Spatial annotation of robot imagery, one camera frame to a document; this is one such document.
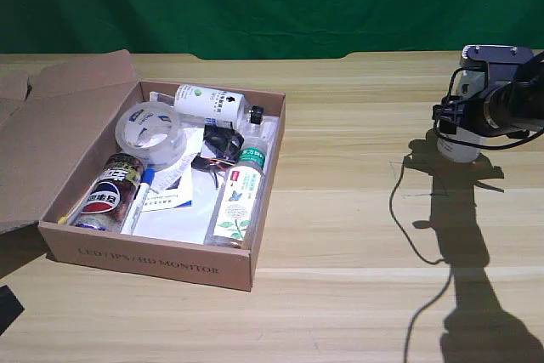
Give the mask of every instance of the green cloth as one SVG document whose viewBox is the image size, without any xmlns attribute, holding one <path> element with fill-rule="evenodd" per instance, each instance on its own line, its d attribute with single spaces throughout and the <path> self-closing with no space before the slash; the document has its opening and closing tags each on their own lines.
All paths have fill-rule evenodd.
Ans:
<svg viewBox="0 0 544 363">
<path fill-rule="evenodd" d="M 337 58 L 356 51 L 544 48 L 544 0 L 0 0 L 0 53 Z"/>
</svg>

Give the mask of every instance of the canned drink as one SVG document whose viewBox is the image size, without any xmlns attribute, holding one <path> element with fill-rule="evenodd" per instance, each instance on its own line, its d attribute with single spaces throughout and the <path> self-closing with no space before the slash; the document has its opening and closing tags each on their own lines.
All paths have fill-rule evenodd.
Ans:
<svg viewBox="0 0 544 363">
<path fill-rule="evenodd" d="M 120 232 L 143 173 L 138 158 L 125 153 L 110 156 L 73 225 Z"/>
</svg>

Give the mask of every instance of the open cardboard box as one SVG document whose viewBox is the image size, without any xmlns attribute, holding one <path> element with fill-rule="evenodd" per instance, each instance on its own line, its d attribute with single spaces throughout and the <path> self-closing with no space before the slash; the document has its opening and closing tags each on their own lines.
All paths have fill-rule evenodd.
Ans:
<svg viewBox="0 0 544 363">
<path fill-rule="evenodd" d="M 257 229 L 247 248 L 56 224 L 118 151 L 114 130 L 122 113 L 147 100 L 152 91 L 174 95 L 178 86 L 138 81 L 126 50 L 48 67 L 26 100 L 24 74 L 0 82 L 0 225 L 6 229 L 37 220 L 60 262 L 250 291 L 285 126 L 284 94 L 221 87 L 245 94 L 250 104 L 280 118 L 267 157 L 271 162 Z"/>
</svg>

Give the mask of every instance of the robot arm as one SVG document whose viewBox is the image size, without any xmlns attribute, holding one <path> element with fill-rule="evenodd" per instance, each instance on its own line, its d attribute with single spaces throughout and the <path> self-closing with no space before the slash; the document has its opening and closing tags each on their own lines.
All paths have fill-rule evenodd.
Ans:
<svg viewBox="0 0 544 363">
<path fill-rule="evenodd" d="M 433 108 L 433 119 L 444 135 L 457 127 L 483 137 L 506 135 L 525 139 L 529 131 L 544 128 L 544 53 L 509 46 L 466 46 L 458 71 L 477 71 L 484 76 L 480 90 L 461 92 Z"/>
</svg>

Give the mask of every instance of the clear tape roll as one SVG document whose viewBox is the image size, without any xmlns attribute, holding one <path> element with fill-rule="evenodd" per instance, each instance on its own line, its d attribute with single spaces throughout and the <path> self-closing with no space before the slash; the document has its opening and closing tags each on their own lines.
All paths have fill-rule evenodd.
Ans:
<svg viewBox="0 0 544 363">
<path fill-rule="evenodd" d="M 173 165 L 183 155 L 183 135 L 179 114 L 162 102 L 137 104 L 116 125 L 121 149 L 157 171 Z"/>
</svg>

